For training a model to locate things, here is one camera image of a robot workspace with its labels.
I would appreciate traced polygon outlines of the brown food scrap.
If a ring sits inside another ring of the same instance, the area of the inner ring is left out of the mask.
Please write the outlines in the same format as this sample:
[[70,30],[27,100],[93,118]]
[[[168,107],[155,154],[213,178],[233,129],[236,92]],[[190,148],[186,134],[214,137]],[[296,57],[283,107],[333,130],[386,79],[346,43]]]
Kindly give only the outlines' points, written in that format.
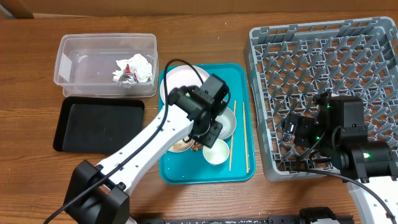
[[203,149],[203,145],[198,143],[198,142],[195,142],[193,144],[193,146],[191,147],[191,150],[194,151],[194,152],[199,151],[201,149]]

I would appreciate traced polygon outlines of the left wooden chopstick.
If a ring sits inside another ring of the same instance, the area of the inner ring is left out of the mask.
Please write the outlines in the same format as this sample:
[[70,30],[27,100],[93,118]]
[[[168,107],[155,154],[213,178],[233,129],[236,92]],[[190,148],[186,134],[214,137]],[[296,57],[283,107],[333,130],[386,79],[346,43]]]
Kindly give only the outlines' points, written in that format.
[[235,121],[235,126],[231,135],[231,145],[230,145],[230,151],[229,151],[229,171],[231,172],[232,168],[232,161],[233,161],[233,146],[234,146],[234,131],[236,129],[236,105],[237,102],[234,100],[234,108],[233,108],[233,114],[234,114],[234,121]]

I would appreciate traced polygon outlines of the pink bowl with rice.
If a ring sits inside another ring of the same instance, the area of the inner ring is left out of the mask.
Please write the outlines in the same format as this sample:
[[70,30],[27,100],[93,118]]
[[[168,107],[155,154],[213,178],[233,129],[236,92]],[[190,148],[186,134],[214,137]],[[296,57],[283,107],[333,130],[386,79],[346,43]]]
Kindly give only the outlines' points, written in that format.
[[176,144],[174,144],[169,151],[170,152],[183,152],[186,151],[187,149],[190,149],[195,141],[193,139],[190,139],[189,137],[185,137]]

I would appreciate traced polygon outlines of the red snack wrapper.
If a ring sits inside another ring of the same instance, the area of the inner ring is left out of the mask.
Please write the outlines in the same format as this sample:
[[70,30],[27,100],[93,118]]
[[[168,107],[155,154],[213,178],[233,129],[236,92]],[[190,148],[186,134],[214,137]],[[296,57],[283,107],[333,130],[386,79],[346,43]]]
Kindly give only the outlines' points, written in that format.
[[129,64],[126,65],[126,68],[123,70],[122,75],[119,77],[117,81],[117,85],[125,88],[130,88],[133,84],[138,84],[139,80],[137,76],[132,70],[130,69]]

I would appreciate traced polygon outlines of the black waste tray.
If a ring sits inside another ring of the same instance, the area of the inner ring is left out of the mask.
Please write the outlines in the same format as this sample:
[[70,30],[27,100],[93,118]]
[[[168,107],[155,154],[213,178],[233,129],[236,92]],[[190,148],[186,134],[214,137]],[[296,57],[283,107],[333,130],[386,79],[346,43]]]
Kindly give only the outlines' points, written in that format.
[[144,108],[141,100],[69,96],[62,103],[53,148],[114,154],[141,132]]

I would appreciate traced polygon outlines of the grey dishwasher rack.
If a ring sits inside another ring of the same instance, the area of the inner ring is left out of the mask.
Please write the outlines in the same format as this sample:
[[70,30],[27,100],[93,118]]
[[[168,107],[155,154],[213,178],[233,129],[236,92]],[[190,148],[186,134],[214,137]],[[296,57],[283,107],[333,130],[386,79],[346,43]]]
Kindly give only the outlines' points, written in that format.
[[244,49],[256,106],[262,168],[277,182],[316,178],[320,155],[304,157],[309,172],[290,166],[304,148],[283,142],[281,121],[291,113],[314,116],[312,98],[331,91],[358,96],[371,140],[397,153],[397,26],[389,17],[255,27]]

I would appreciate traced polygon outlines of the teal plastic tray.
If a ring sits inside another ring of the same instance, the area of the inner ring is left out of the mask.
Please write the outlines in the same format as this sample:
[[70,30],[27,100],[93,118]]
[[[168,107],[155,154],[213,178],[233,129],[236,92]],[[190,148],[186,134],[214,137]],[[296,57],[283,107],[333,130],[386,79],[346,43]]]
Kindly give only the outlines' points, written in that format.
[[[215,182],[239,182],[249,180],[256,171],[254,138],[252,133],[250,103],[246,74],[242,66],[236,63],[202,64],[210,75],[215,74],[223,79],[231,90],[231,101],[228,108],[234,108],[236,100],[237,127],[234,132],[233,161],[231,172],[229,161],[214,166],[209,164],[201,151],[187,149],[183,152],[166,152],[159,160],[159,173],[169,184],[205,184]],[[249,173],[246,173],[243,102],[246,107],[246,130],[248,138]]]

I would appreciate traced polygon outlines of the white cup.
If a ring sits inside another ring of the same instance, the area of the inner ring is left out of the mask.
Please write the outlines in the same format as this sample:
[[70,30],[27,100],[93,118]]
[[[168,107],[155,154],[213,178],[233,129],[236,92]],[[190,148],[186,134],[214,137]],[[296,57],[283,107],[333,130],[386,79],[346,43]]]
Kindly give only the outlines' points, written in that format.
[[203,147],[203,157],[214,166],[224,163],[229,157],[229,146],[222,139],[217,139],[213,147]]

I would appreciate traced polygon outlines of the grey-green bowl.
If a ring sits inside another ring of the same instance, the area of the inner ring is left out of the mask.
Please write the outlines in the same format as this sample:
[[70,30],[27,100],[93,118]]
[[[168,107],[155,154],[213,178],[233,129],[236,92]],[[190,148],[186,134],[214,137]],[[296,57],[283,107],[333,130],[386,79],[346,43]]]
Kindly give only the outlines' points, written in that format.
[[217,116],[215,121],[222,124],[222,129],[218,136],[219,139],[227,139],[234,133],[236,129],[236,117],[229,108],[226,108],[221,115]]

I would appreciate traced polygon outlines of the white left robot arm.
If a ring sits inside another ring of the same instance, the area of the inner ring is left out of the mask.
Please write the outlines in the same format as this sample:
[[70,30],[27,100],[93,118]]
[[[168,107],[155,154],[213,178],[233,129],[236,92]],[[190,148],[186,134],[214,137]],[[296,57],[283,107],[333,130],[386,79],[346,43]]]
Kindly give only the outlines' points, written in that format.
[[95,166],[83,161],[75,168],[60,211],[77,223],[134,223],[129,198],[143,175],[185,137],[213,146],[222,127],[215,118],[230,98],[225,86],[174,88],[157,117],[124,147]]

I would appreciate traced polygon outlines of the wooden chopstick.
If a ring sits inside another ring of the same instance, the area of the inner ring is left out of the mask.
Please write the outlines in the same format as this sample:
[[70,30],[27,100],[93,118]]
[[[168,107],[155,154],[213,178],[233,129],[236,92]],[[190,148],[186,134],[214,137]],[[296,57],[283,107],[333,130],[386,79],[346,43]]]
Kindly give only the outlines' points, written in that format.
[[246,173],[249,173],[249,160],[248,160],[248,138],[246,130],[246,107],[243,102],[243,129],[244,129],[244,149],[245,149],[245,163],[246,163]]
[[232,161],[233,161],[233,146],[234,146],[234,131],[236,129],[236,105],[237,102],[234,100],[234,108],[233,108],[233,114],[234,114],[234,121],[235,121],[235,126],[231,135],[231,145],[230,145],[230,151],[229,151],[229,171],[231,172],[232,168]]

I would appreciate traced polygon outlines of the white paper napkin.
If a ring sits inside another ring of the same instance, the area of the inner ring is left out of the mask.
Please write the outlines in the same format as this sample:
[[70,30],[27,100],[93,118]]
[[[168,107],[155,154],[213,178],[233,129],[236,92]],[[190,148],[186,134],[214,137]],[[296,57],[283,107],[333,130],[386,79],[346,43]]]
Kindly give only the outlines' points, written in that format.
[[126,68],[126,65],[129,64],[130,69],[134,72],[139,80],[138,84],[149,83],[153,80],[153,72],[152,65],[142,54],[135,54],[133,57],[129,59],[122,59],[116,61],[119,70],[113,72],[113,81],[116,82],[119,80],[119,77],[122,75],[123,70]]

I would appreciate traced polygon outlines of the large pink plate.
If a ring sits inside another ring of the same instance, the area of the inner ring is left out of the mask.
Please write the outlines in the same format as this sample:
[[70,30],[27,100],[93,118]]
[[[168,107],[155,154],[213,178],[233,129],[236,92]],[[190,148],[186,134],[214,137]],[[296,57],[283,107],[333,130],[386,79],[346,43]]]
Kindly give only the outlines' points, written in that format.
[[[198,74],[201,76],[201,79],[206,81],[209,78],[209,73],[207,73],[204,69],[193,66]],[[180,88],[181,86],[198,86],[201,87],[202,83],[198,78],[195,71],[189,67],[188,65],[181,65],[171,69],[171,71],[167,72],[166,77],[167,82],[167,93],[170,93],[174,88]],[[160,98],[165,103],[165,93],[164,93],[164,81],[160,84]]]

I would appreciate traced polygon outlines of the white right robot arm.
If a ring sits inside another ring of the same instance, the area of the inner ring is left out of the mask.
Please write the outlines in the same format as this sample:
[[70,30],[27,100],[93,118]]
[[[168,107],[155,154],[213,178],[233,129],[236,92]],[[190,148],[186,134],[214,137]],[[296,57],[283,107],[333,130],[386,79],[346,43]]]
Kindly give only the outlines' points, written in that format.
[[336,177],[350,187],[362,222],[397,223],[392,204],[396,162],[386,142],[368,140],[362,113],[324,112],[317,118],[290,114],[282,120],[282,139],[307,148],[299,161],[315,154],[329,159],[339,170]]

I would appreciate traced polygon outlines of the clear plastic waste bin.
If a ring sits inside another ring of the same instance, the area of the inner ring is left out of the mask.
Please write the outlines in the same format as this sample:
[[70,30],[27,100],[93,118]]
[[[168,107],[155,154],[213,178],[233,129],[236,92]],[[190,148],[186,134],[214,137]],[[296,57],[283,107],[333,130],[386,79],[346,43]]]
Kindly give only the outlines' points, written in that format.
[[[130,88],[117,86],[117,60],[142,54],[152,65],[153,80]],[[53,82],[65,96],[152,97],[157,92],[159,59],[154,34],[69,34],[61,39]]]

